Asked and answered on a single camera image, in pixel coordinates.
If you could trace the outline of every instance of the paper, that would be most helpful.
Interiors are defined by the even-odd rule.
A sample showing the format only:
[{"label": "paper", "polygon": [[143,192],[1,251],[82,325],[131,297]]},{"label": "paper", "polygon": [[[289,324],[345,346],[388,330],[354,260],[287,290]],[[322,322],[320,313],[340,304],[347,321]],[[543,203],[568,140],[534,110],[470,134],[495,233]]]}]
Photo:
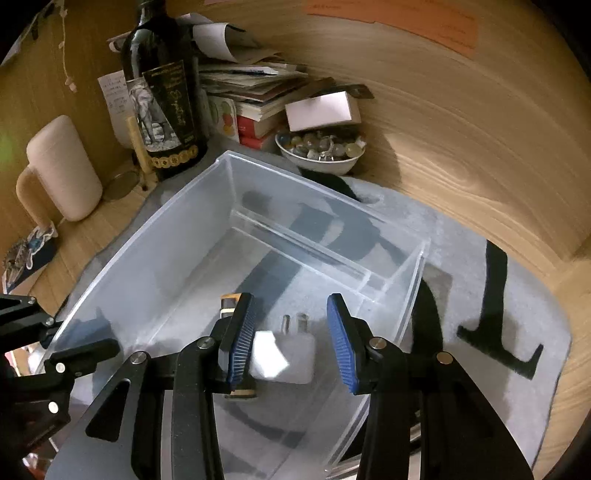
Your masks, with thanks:
[{"label": "paper", "polygon": [[127,85],[123,70],[109,73],[99,78],[100,89],[103,91],[111,125],[115,138],[125,148],[133,148],[129,132],[127,130],[126,119],[134,116],[134,109],[129,99]]},{"label": "paper", "polygon": [[308,0],[308,14],[380,22],[434,40],[471,57],[478,39],[476,18],[440,0]]},{"label": "paper", "polygon": [[304,10],[311,15],[348,18],[362,22],[375,22],[372,0],[308,0]]},{"label": "paper", "polygon": [[402,28],[471,57],[476,48],[476,18],[438,0],[391,0],[376,21]]},{"label": "paper", "polygon": [[209,96],[208,100],[213,129],[224,137],[239,142],[234,101],[216,96]]},{"label": "paper", "polygon": [[227,22],[195,25],[193,38],[208,57],[234,63],[252,64],[278,52],[262,48],[246,31]]}]

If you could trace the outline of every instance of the paper note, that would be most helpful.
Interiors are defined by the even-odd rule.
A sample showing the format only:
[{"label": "paper note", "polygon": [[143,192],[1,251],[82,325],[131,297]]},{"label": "paper note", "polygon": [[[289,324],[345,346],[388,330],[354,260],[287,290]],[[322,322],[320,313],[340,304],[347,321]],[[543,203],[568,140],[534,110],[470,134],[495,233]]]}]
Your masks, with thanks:
[{"label": "paper note", "polygon": [[391,25],[467,57],[478,39],[476,18],[441,0],[308,0],[304,9],[308,14]]},{"label": "paper note", "polygon": [[311,15],[348,18],[369,23],[375,21],[371,0],[308,0],[304,10]]},{"label": "paper note", "polygon": [[195,25],[193,38],[199,50],[211,59],[251,64],[277,53],[260,47],[246,31],[227,22]]},{"label": "paper note", "polygon": [[476,48],[476,18],[439,0],[390,0],[381,3],[377,22],[402,28],[470,57]]},{"label": "paper note", "polygon": [[135,114],[131,101],[129,100],[123,70],[100,77],[99,85],[103,91],[107,109],[109,110],[115,138],[121,146],[133,148],[127,130],[126,119]]}]

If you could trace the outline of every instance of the bowl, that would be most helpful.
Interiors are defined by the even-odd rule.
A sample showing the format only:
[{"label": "bowl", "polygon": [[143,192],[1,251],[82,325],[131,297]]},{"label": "bowl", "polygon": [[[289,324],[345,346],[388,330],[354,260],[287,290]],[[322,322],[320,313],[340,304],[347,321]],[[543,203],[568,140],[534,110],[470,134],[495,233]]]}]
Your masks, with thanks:
[{"label": "bowl", "polygon": [[306,170],[319,171],[321,173],[332,173],[334,175],[345,175],[357,163],[357,161],[361,158],[361,155],[365,153],[364,147],[361,155],[353,158],[347,158],[347,160],[310,160],[309,158],[298,157],[289,150],[286,150],[283,145],[279,143],[279,134],[275,136],[275,143],[281,149],[281,155],[290,160],[297,167],[305,168]]}]

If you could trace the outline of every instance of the red book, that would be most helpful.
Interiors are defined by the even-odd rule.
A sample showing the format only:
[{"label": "red book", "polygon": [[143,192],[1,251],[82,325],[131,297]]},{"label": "red book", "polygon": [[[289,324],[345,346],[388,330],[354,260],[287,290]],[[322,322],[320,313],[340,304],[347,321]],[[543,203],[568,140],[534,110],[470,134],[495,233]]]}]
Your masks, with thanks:
[{"label": "red book", "polygon": [[242,134],[238,134],[240,137],[240,144],[244,145],[245,147],[250,147],[255,150],[261,150],[263,152],[270,152],[275,153],[279,148],[275,143],[275,129],[267,134],[266,137],[263,138],[250,138],[250,137],[243,137]]},{"label": "red book", "polygon": [[265,118],[260,122],[255,122],[251,118],[238,115],[236,117],[236,123],[238,124],[238,134],[242,137],[249,138],[263,138],[271,130],[281,123],[285,122],[285,112],[276,113],[269,118]]}]

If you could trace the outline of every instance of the gray rug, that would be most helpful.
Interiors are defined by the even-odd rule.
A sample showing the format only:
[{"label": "gray rug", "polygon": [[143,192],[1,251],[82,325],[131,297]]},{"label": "gray rug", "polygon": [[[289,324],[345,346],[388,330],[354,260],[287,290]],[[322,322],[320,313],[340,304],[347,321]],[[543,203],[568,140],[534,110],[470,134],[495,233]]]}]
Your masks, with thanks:
[{"label": "gray rug", "polygon": [[[199,165],[162,182],[129,226],[91,260],[57,320],[63,320],[119,248],[150,216],[225,150],[298,173],[282,157],[213,140]],[[406,351],[450,351],[505,422],[530,465],[541,446],[570,346],[566,316],[550,292],[496,245],[398,192],[357,179],[314,176],[401,226],[431,238]]]}]

